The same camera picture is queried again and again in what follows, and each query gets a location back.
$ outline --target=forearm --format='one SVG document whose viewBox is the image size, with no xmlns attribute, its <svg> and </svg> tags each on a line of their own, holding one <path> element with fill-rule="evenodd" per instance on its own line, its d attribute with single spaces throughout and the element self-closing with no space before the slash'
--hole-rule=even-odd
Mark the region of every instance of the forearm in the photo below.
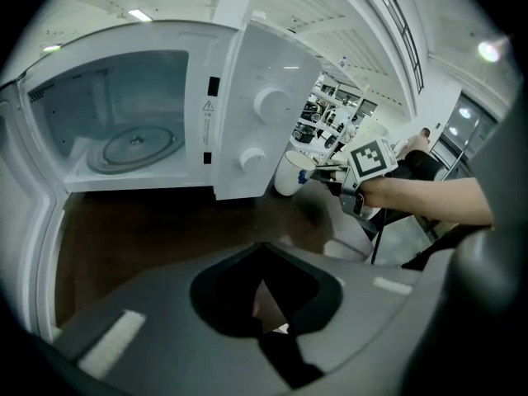
<svg viewBox="0 0 528 396">
<path fill-rule="evenodd" d="M 382 178 L 361 184 L 365 204 L 460 224 L 491 224 L 493 218 L 475 179 L 409 181 Z"/>
</svg>

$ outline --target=white knob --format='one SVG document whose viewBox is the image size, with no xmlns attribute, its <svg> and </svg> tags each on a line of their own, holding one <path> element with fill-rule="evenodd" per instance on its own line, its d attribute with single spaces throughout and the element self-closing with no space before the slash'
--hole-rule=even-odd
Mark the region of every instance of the white knob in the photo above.
<svg viewBox="0 0 528 396">
<path fill-rule="evenodd" d="M 288 118 L 291 101 L 285 92 L 269 87 L 258 93 L 254 108 L 263 121 L 278 125 Z"/>
<path fill-rule="evenodd" d="M 240 165 L 247 175 L 258 174 L 266 170 L 267 156 L 260 148 L 249 148 L 240 156 Z"/>
</svg>

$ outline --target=wooden table surface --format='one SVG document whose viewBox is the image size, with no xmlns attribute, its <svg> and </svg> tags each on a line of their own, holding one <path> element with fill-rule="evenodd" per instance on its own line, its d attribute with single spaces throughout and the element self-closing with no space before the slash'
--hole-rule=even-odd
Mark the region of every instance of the wooden table surface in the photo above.
<svg viewBox="0 0 528 396">
<path fill-rule="evenodd" d="M 158 266 L 250 242 L 282 242 L 363 262 L 372 245 L 326 186 L 292 197 L 216 201 L 213 189 L 87 193 L 67 209 L 55 286 L 57 324 Z"/>
</svg>

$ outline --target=white microwave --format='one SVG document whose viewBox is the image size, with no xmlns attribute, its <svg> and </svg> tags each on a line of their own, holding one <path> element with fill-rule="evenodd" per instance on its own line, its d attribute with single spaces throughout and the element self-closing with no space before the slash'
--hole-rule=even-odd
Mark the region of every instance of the white microwave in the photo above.
<svg viewBox="0 0 528 396">
<path fill-rule="evenodd" d="M 75 192 L 212 186 L 261 196 L 320 72 L 247 26 L 156 21 L 84 36 L 0 89 L 2 283 L 51 341 L 64 204 Z"/>
</svg>

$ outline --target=gray plastic surface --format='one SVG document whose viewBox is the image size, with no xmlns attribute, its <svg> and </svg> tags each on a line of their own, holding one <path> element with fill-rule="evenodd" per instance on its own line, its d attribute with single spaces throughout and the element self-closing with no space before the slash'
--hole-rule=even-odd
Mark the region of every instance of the gray plastic surface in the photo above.
<svg viewBox="0 0 528 396">
<path fill-rule="evenodd" d="M 304 359 L 328 374 L 301 391 L 321 394 L 329 388 L 320 385 L 328 383 L 338 386 L 335 394 L 349 394 L 362 389 L 361 383 L 376 389 L 385 378 L 394 382 L 434 309 L 448 257 L 433 257 L 431 267 L 420 274 L 344 262 L 286 245 L 277 247 L 338 277 L 344 285 L 342 306 L 330 324 L 321 332 L 298 338 Z M 191 306 L 189 288 L 196 275 L 244 248 L 145 272 L 75 316 L 55 346 L 63 353 L 79 353 L 92 344 L 93 330 L 101 331 L 97 324 L 131 309 L 145 314 L 146 322 L 104 379 L 108 384 L 134 395 L 290 391 L 256 339 L 218 334 Z M 420 289 L 401 295 L 374 286 L 376 277 L 405 285 L 417 283 Z M 347 375 L 341 375 L 350 368 Z"/>
</svg>

